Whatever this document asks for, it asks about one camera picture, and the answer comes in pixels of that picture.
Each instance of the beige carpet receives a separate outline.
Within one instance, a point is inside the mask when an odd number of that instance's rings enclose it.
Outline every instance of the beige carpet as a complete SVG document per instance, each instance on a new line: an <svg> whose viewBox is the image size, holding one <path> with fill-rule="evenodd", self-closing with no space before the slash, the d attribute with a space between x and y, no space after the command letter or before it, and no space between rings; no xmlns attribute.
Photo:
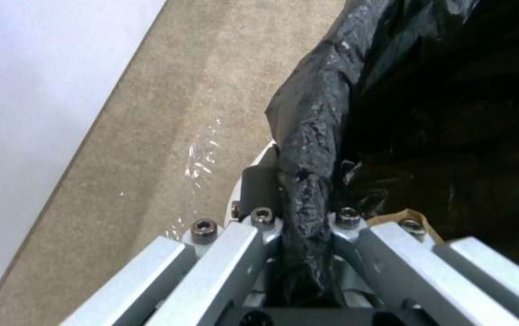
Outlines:
<svg viewBox="0 0 519 326"><path fill-rule="evenodd" d="M342 6L168 0L0 287L0 325L57 324L157 235L221 221L268 101Z"/></svg>

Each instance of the black plastic bag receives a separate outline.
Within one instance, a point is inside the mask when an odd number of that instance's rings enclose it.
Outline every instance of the black plastic bag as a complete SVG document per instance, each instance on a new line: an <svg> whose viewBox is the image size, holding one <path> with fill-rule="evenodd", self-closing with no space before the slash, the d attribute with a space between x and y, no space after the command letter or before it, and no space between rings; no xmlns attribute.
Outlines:
<svg viewBox="0 0 519 326"><path fill-rule="evenodd" d="M348 0L266 114L284 189L276 304L342 305L337 202L416 209L445 238L519 232L519 0Z"/></svg>

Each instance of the black garbage bag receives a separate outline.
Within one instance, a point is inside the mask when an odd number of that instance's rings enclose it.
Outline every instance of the black garbage bag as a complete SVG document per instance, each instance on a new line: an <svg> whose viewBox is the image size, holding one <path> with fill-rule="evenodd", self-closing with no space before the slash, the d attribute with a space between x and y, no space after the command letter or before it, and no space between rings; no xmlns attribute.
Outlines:
<svg viewBox="0 0 519 326"><path fill-rule="evenodd" d="M445 239L519 239L519 0L348 0L266 115L284 189L276 304L342 305L338 203L421 211Z"/></svg>

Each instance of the screw hole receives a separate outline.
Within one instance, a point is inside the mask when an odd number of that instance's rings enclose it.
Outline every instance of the screw hole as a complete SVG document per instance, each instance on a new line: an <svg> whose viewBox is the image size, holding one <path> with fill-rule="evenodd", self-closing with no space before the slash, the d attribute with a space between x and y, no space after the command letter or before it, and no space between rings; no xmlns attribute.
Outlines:
<svg viewBox="0 0 519 326"><path fill-rule="evenodd" d="M259 217L268 217L269 216L269 211L267 209L258 209L256 213L257 213L257 216L259 216Z"/></svg>
<svg viewBox="0 0 519 326"><path fill-rule="evenodd" d="M202 231L205 231L205 230L209 229L210 227L211 227L211 223L209 223L209 221L200 221L199 223L197 223L197 228Z"/></svg>
<svg viewBox="0 0 519 326"><path fill-rule="evenodd" d="M347 217L355 217L358 215L358 212L352 207L342 207L340 209L340 215L347 216Z"/></svg>

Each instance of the metal bar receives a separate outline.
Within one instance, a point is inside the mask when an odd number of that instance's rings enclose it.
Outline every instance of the metal bar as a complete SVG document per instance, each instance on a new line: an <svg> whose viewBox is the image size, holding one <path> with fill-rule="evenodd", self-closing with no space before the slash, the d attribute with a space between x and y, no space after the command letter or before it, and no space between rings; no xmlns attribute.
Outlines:
<svg viewBox="0 0 519 326"><path fill-rule="evenodd" d="M360 232L356 251L364 280L392 309L418 303L442 325L519 325L519 320L396 223Z"/></svg>
<svg viewBox="0 0 519 326"><path fill-rule="evenodd" d="M519 317L519 266L475 238L435 246L433 252Z"/></svg>
<svg viewBox="0 0 519 326"><path fill-rule="evenodd" d="M157 237L62 325L141 325L195 261L191 246Z"/></svg>
<svg viewBox="0 0 519 326"><path fill-rule="evenodd" d="M243 303L265 260L259 231L230 223L146 325L215 324L224 309Z"/></svg>

